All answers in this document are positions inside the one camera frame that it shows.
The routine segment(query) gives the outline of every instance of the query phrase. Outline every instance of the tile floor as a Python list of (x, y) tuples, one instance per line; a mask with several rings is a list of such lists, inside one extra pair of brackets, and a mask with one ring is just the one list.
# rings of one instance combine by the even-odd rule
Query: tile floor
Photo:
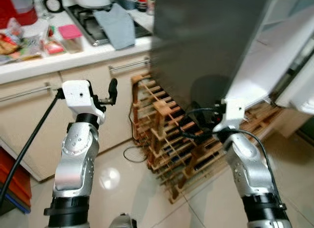
[[(247, 219), (233, 182), (226, 169), (171, 205), (145, 163), (126, 161), (123, 150), (127, 142), (102, 154), (95, 162), (95, 180), (90, 198), (91, 228), (106, 228), (121, 212), (132, 214), (139, 228), (212, 228), (246, 227)], [(265, 142), (270, 154), (282, 198), (294, 228), (314, 228), (314, 147), (297, 135), (285, 139), (279, 134)], [(118, 172), (119, 183), (105, 189), (108, 170)], [(1, 228), (43, 228), (43, 216), (52, 196), (53, 180), (32, 182), (32, 212), (22, 214), (14, 209), (0, 217)]]

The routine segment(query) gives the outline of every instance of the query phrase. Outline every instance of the stove burner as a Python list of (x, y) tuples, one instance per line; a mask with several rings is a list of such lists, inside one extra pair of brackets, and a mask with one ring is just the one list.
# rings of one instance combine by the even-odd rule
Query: stove burner
[[(79, 5), (73, 5), (66, 7), (65, 10), (72, 18), (77, 27), (84, 34), (86, 39), (93, 46), (99, 46), (110, 43), (106, 33), (103, 28), (98, 24), (97, 20), (94, 17), (94, 10), (98, 11), (110, 11), (112, 5), (105, 6), (100, 9), (88, 9), (80, 7)], [(135, 26), (135, 37), (140, 38), (144, 36), (150, 36), (151, 33), (145, 28), (140, 26), (137, 22), (134, 22)]]

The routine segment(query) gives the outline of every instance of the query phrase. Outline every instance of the cabinet handle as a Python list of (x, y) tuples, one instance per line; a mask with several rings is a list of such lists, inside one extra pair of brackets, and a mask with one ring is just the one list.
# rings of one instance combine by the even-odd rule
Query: cabinet handle
[(124, 69), (124, 71), (127, 71), (128, 68), (130, 67), (133, 67), (133, 66), (137, 66), (137, 65), (140, 65), (140, 64), (149, 64), (150, 63), (150, 59), (148, 57), (144, 58), (144, 60), (142, 61), (138, 61), (138, 62), (133, 62), (133, 63), (130, 63), (130, 64), (126, 64), (126, 65), (123, 65), (123, 66), (120, 66), (120, 67), (112, 67), (112, 66), (109, 66), (109, 72), (110, 72), (110, 75), (115, 75), (116, 72), (118, 70), (121, 70), (121, 69)]
[(52, 87), (50, 85), (47, 85), (47, 86), (43, 86), (43, 87), (39, 87), (39, 88), (35, 88), (35, 89), (30, 89), (30, 90), (27, 90), (27, 91), (24, 91), (24, 92), (20, 92), (20, 93), (17, 93), (17, 94), (12, 94), (12, 95), (0, 98), (0, 102), (4, 102), (4, 101), (10, 100), (10, 99), (15, 99), (15, 98), (18, 98), (18, 97), (21, 97), (21, 96), (24, 96), (24, 95), (28, 95), (28, 94), (37, 93), (37, 92), (40, 92), (40, 91), (43, 91), (43, 90), (48, 90), (48, 89), (51, 89), (51, 88)]

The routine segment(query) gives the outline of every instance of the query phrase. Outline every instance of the gray towel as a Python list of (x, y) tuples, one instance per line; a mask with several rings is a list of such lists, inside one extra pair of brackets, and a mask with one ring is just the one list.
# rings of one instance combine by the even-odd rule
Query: gray towel
[(109, 12), (94, 11), (94, 16), (116, 50), (135, 44), (133, 19), (120, 5), (114, 3)]

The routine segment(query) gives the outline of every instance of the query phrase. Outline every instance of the white countertop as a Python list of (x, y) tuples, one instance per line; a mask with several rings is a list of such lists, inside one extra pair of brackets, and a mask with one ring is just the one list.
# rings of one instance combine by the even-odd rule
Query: white countertop
[[(131, 16), (145, 27), (147, 30), (153, 30), (154, 17), (146, 13), (138, 12), (137, 10), (129, 11)], [(74, 22), (64, 11), (55, 14), (50, 20), (50, 24), (56, 27), (73, 24)], [(32, 36), (39, 34), (47, 25), (47, 21), (38, 19), (38, 21), (30, 26), (24, 26), (24, 36)], [(58, 30), (55, 31), (55, 37), (61, 39)], [(151, 48), (151, 37), (138, 38), (135, 41), (135, 46), (123, 50), (115, 50), (110, 44), (93, 47), (82, 37), (83, 52), (77, 54), (66, 53), (63, 55), (49, 56), (41, 59), (28, 60), (16, 63), (10, 63), (0, 66), (0, 84), (8, 83), (24, 78), (29, 78), (46, 73), (65, 70), (73, 67), (88, 65), (91, 63), (105, 61), (117, 57), (128, 56), (140, 52), (145, 52)]]

